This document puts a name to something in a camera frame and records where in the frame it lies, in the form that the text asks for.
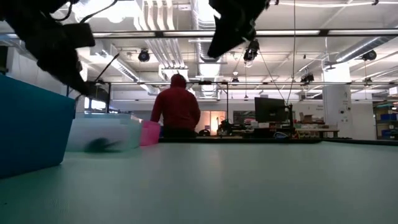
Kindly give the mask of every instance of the computer monitor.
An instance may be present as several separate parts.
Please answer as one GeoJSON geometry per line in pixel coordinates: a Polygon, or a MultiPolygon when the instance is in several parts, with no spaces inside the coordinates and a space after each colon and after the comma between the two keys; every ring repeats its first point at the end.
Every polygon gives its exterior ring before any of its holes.
{"type": "Polygon", "coordinates": [[[256,121],[259,123],[283,122],[287,119],[284,100],[256,97],[254,104],[256,121]]]}

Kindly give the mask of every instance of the teal bin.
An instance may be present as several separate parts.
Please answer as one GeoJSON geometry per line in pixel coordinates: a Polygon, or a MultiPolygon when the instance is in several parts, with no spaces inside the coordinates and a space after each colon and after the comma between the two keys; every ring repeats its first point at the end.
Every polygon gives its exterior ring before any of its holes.
{"type": "Polygon", "coordinates": [[[63,161],[75,101],[0,75],[0,179],[63,161]]]}

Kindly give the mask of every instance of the light green tabletop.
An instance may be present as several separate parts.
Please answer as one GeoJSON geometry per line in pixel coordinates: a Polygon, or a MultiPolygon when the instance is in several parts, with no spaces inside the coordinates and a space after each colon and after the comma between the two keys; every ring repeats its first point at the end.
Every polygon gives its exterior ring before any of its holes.
{"type": "Polygon", "coordinates": [[[398,223],[398,149],[159,144],[0,180],[1,224],[398,223]]]}

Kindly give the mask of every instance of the pink bag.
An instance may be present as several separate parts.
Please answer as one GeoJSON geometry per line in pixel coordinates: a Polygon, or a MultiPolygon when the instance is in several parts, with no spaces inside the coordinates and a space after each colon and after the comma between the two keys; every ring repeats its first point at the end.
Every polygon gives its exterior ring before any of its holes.
{"type": "Polygon", "coordinates": [[[140,146],[151,146],[159,142],[160,124],[153,121],[142,121],[140,146]]]}

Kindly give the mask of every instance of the person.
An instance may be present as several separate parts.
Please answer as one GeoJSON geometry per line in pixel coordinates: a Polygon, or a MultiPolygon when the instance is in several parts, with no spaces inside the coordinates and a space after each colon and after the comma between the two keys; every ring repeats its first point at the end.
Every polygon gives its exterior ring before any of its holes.
{"type": "Polygon", "coordinates": [[[150,120],[159,122],[163,115],[165,138],[194,138],[200,109],[196,97],[186,90],[187,83],[180,74],[172,76],[170,88],[157,95],[150,120]]]}

